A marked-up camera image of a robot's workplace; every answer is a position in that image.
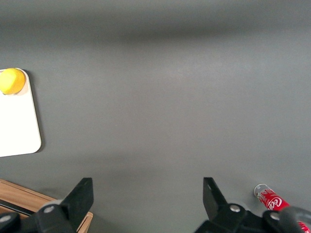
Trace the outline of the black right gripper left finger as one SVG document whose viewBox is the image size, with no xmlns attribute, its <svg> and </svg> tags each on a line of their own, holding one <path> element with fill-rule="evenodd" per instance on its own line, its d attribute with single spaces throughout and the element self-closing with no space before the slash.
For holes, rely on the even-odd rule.
<svg viewBox="0 0 311 233">
<path fill-rule="evenodd" d="M 63 199 L 36 213 L 39 233 L 75 233 L 94 202 L 92 178 L 82 178 Z"/>
</svg>

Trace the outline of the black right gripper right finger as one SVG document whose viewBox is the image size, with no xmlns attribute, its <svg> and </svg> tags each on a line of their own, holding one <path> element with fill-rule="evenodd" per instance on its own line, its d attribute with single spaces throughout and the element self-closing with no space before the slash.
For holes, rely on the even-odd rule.
<svg viewBox="0 0 311 233">
<path fill-rule="evenodd" d="M 197 233 L 261 233 L 261 218 L 236 203 L 228 203 L 215 180 L 203 179 L 203 204 L 208 220 Z"/>
</svg>

